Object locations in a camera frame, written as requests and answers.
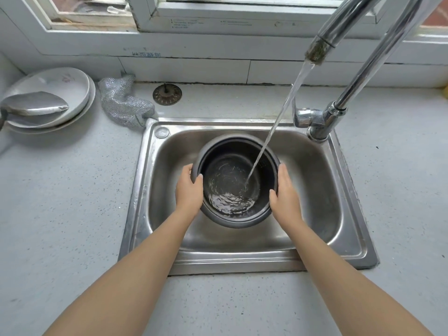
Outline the person's left hand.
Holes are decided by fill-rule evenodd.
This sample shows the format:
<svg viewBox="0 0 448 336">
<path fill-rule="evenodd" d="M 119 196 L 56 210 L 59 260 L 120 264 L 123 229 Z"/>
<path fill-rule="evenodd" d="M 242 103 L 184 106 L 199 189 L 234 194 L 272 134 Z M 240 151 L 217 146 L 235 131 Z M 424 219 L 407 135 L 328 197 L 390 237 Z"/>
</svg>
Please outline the person's left hand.
<svg viewBox="0 0 448 336">
<path fill-rule="evenodd" d="M 203 204 L 203 197 L 196 197 L 193 193 L 192 168 L 192 163 L 183 166 L 175 192 L 176 211 L 188 217 L 190 221 L 195 218 Z"/>
</svg>

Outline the person's right hand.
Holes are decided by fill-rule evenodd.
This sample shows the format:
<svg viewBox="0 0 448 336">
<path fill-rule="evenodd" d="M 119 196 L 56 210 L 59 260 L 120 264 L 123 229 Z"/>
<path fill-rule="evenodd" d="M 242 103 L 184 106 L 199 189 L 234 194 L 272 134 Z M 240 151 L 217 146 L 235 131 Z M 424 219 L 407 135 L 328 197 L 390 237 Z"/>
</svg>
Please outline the person's right hand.
<svg viewBox="0 0 448 336">
<path fill-rule="evenodd" d="M 278 169 L 276 194 L 280 200 L 280 207 L 277 210 L 272 210 L 272 214 L 281 228 L 288 232 L 292 228 L 303 224 L 300 198 L 288 174 L 288 169 L 283 163 L 279 165 Z"/>
</svg>

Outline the black rice cooker pot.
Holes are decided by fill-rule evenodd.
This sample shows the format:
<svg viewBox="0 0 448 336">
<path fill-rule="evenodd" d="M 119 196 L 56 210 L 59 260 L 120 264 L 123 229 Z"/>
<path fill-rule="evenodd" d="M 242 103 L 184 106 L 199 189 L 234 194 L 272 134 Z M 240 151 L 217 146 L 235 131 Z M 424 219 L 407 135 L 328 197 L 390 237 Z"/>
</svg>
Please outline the black rice cooker pot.
<svg viewBox="0 0 448 336">
<path fill-rule="evenodd" d="M 253 135 L 221 135 L 206 143 L 191 169 L 203 176 L 202 213 L 234 229 L 258 225 L 271 213 L 270 190 L 278 191 L 280 161 Z"/>
</svg>

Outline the person's left forearm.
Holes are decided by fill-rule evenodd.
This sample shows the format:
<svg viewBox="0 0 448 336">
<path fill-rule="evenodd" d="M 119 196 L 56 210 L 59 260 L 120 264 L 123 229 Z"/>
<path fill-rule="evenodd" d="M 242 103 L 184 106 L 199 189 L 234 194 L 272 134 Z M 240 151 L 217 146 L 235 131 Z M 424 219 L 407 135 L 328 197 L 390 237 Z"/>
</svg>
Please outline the person's left forearm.
<svg viewBox="0 0 448 336">
<path fill-rule="evenodd" d="M 142 336 L 197 214 L 177 208 L 73 301 L 42 336 Z"/>
</svg>

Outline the person's right forearm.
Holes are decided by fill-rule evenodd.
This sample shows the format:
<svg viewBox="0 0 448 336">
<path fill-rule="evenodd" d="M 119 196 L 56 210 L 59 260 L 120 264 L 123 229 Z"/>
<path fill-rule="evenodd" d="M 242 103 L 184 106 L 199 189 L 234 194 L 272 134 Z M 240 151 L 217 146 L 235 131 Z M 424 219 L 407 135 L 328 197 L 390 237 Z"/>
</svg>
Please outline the person's right forearm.
<svg viewBox="0 0 448 336">
<path fill-rule="evenodd" d="M 279 220 L 343 336 L 434 336 L 302 220 Z"/>
</svg>

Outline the stainless steel sink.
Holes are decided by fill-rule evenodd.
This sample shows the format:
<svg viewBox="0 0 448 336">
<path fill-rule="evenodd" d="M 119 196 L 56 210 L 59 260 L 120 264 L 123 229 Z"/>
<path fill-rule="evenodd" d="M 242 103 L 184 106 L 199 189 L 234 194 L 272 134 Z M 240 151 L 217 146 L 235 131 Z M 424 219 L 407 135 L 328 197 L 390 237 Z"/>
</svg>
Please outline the stainless steel sink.
<svg viewBox="0 0 448 336">
<path fill-rule="evenodd" d="M 143 133 L 118 260 L 150 235 L 175 208 L 182 167 L 211 139 L 228 133 L 265 140 L 273 119 L 160 117 Z M 285 163 L 301 200 L 304 220 L 357 269 L 378 265 L 336 133 L 318 144 L 283 120 L 269 147 Z M 294 244 L 271 215 L 254 227 L 222 227 L 199 213 L 187 230 L 170 275 L 304 271 Z"/>
</svg>

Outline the round metal sink strainer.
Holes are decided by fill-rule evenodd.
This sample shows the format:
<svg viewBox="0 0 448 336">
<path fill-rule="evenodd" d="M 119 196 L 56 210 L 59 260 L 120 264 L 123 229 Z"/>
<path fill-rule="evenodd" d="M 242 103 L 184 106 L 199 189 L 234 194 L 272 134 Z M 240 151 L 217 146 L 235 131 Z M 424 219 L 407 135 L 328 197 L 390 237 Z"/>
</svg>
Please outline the round metal sink strainer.
<svg viewBox="0 0 448 336">
<path fill-rule="evenodd" d="M 175 84 L 165 83 L 154 89 L 153 99 L 161 106 L 171 106 L 182 98 L 182 90 Z"/>
</svg>

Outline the silver mesh scrubbing cloth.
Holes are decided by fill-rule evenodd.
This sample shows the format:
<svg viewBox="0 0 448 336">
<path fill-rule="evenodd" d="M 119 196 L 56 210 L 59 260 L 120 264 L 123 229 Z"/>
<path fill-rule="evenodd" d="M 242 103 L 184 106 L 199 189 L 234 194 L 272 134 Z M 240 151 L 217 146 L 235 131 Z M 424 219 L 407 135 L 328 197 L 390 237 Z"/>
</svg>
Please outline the silver mesh scrubbing cloth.
<svg viewBox="0 0 448 336">
<path fill-rule="evenodd" d="M 125 74 L 103 78 L 98 83 L 104 112 L 115 123 L 131 129 L 145 127 L 146 121 L 155 115 L 151 101 L 131 95 L 135 80 L 134 74 Z"/>
</svg>

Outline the silver metal spatula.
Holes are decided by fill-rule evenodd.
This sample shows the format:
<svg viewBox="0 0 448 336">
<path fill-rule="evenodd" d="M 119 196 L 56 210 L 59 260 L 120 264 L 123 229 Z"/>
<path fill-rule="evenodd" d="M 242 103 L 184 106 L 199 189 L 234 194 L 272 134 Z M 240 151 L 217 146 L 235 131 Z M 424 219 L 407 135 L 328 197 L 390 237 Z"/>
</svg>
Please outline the silver metal spatula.
<svg viewBox="0 0 448 336">
<path fill-rule="evenodd" d="M 0 101 L 0 131 L 7 121 L 41 124 L 57 118 L 69 108 L 64 99 L 44 91 L 11 95 Z"/>
</svg>

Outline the white window frame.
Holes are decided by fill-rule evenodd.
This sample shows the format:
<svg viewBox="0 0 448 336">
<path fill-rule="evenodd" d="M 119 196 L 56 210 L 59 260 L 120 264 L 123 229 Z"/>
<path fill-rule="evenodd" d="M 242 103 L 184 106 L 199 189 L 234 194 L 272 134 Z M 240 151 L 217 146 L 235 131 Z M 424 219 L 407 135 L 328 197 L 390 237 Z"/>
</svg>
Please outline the white window frame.
<svg viewBox="0 0 448 336">
<path fill-rule="evenodd" d="M 303 60 L 312 39 L 343 1 L 304 6 L 159 2 L 136 12 L 137 32 L 45 29 L 25 0 L 0 0 L 0 9 L 42 55 L 138 56 L 236 60 Z M 327 61 L 365 62 L 409 0 L 379 1 L 331 52 Z M 448 41 L 411 34 L 388 63 L 448 66 Z"/>
</svg>

